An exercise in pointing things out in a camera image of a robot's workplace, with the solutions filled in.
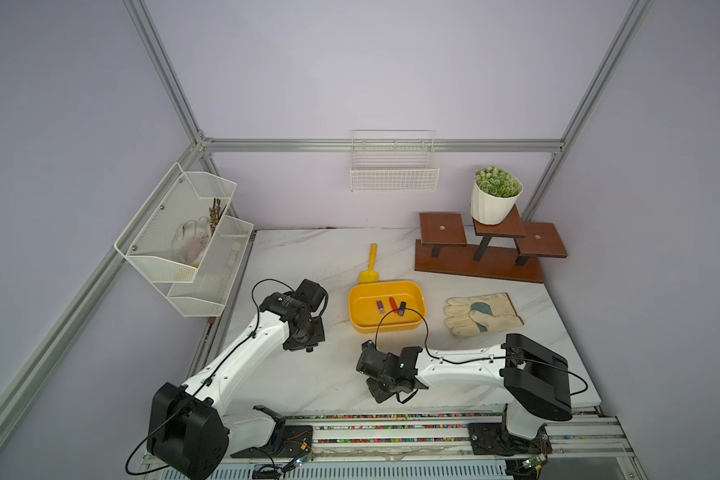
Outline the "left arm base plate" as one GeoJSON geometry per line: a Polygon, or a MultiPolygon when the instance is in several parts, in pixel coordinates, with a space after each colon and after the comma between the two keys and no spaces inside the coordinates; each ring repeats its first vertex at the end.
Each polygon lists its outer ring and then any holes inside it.
{"type": "Polygon", "coordinates": [[[314,428],[311,425],[277,427],[268,442],[257,448],[249,448],[230,455],[235,459],[291,459],[311,449],[314,428]]]}

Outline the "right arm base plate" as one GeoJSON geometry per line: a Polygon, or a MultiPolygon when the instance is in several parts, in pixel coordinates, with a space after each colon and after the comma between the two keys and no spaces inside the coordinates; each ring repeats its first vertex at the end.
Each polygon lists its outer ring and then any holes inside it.
{"type": "Polygon", "coordinates": [[[503,423],[469,423],[467,430],[474,455],[533,456],[552,451],[544,428],[532,440],[511,435],[503,423]]]}

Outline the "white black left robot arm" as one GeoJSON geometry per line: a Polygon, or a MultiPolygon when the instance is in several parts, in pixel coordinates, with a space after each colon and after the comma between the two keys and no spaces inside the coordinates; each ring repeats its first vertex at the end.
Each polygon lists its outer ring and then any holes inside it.
{"type": "Polygon", "coordinates": [[[206,479],[230,455],[249,450],[274,457],[285,444],[284,416],[256,405],[229,415],[235,394],[277,350],[312,351],[325,339],[329,295],[303,280],[297,289],[255,302],[255,315],[214,360],[180,385],[165,383],[151,404],[146,451],[189,479],[206,479]]]}

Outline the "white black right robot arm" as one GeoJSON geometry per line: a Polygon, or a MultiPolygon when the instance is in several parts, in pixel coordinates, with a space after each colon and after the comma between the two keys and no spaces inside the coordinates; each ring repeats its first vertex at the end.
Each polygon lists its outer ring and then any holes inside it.
{"type": "Polygon", "coordinates": [[[402,393],[457,384],[501,388],[511,395],[503,413],[504,431],[524,440],[535,439],[550,421],[573,417],[567,359],[518,333],[487,348],[438,352],[413,346],[384,353],[367,341],[356,370],[366,376],[378,403],[390,398],[404,402],[402,393]]]}

